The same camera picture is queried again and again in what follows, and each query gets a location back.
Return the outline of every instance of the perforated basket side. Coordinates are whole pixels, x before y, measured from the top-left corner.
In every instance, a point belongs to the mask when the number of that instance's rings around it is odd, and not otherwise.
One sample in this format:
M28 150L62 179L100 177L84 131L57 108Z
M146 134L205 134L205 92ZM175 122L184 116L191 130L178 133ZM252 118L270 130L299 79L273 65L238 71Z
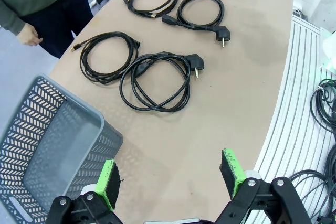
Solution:
M122 142L122 135L105 121L101 134L72 180L66 196L76 199L84 186L96 184L105 160L115 158Z
M1 201L17 223L27 221L13 205L15 198L34 223L44 223L47 213L23 185L30 160L66 97L44 77L36 78L2 137L0 153Z

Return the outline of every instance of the person's arm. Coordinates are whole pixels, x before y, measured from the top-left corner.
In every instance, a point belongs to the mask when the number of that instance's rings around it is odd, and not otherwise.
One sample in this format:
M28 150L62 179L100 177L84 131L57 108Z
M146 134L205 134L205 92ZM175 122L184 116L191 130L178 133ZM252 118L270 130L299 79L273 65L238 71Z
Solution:
M9 9L3 0L0 0L0 25L14 35L18 35L25 26L25 22Z
M43 40L38 38L35 28L21 20L3 0L0 0L0 25L11 31L22 44L36 46Z

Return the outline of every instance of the dark pants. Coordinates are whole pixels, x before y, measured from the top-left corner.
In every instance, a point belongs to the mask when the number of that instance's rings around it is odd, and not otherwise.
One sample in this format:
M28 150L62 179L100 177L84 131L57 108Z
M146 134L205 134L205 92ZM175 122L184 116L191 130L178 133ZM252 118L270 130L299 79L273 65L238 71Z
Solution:
M38 37L43 38L40 46L51 55L61 58L93 17L88 0L57 0L47 8L21 17L35 27Z

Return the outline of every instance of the person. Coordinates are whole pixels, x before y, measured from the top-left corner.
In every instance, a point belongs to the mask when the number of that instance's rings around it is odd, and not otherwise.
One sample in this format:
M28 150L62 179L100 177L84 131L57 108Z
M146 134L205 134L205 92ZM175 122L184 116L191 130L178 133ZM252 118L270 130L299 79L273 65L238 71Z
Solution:
M57 58L92 17L88 0L0 0L0 25Z

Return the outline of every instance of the person's hand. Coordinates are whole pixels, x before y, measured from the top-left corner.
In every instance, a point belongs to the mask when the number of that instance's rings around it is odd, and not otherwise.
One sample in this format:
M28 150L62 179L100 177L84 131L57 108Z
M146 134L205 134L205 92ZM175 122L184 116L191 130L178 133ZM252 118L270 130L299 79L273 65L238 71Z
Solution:
M42 42L42 38L38 38L38 34L35 28L26 23L21 32L16 36L16 38L24 45L37 46Z

